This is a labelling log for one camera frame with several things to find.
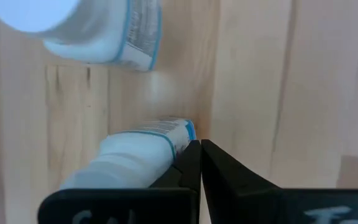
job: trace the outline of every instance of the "white bottle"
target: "white bottle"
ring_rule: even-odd
[[[99,156],[76,171],[61,189],[145,188],[156,181],[176,156],[195,140],[190,120],[167,118],[108,136]]]
[[[162,13],[159,0],[0,0],[0,20],[63,58],[148,71]]]

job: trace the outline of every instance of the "bottle cap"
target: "bottle cap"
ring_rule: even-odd
[[[0,20],[22,32],[45,32],[65,22],[82,1],[0,0]]]

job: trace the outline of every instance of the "blue stripe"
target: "blue stripe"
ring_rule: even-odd
[[[157,40],[155,41],[154,53],[152,63],[150,64],[149,71],[154,69],[155,63],[157,61],[158,51],[160,49],[160,41],[162,38],[162,10],[161,7],[158,7],[158,27],[157,27]]]
[[[160,133],[154,133],[154,132],[150,132],[150,131],[121,131],[119,133],[140,133],[140,134],[151,134],[151,135],[154,135],[154,136],[158,136],[158,137],[161,137],[161,138],[164,138],[165,140],[168,141],[169,143],[169,146],[171,147],[171,152],[172,152],[172,157],[173,159],[175,160],[177,158],[177,155],[175,153],[175,148],[173,147],[173,143],[171,142],[171,139],[169,139],[166,135],[164,134],[160,134]]]
[[[196,140],[197,137],[196,137],[196,130],[194,128],[194,124],[191,120],[187,119],[186,120],[188,122],[188,124],[186,125],[186,129],[189,133],[189,139],[190,140]]]
[[[131,14],[132,14],[132,3],[131,3],[131,1],[132,0],[127,0],[127,15],[126,15],[126,20],[125,20],[124,30],[122,32],[121,44],[119,46],[118,54],[112,60],[113,63],[117,62],[118,60],[120,60],[121,56],[122,56],[122,53],[124,52],[124,47],[125,47],[125,44],[126,44],[128,30],[129,30],[129,24],[131,23]]]

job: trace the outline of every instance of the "blue and white label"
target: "blue and white label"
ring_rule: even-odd
[[[161,39],[159,0],[128,0],[121,51],[116,63],[139,71],[154,68]]]
[[[188,119],[163,118],[158,121],[144,122],[133,130],[123,133],[142,133],[160,136],[168,141],[172,157],[175,159],[181,154],[190,141],[196,139],[196,132],[193,123]]]

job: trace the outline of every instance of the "white bottle cap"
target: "white bottle cap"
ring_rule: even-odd
[[[45,32],[66,21],[82,1],[0,0],[0,20],[22,32]]]
[[[0,20],[50,42],[75,44],[98,33],[108,4],[108,0],[0,0]]]

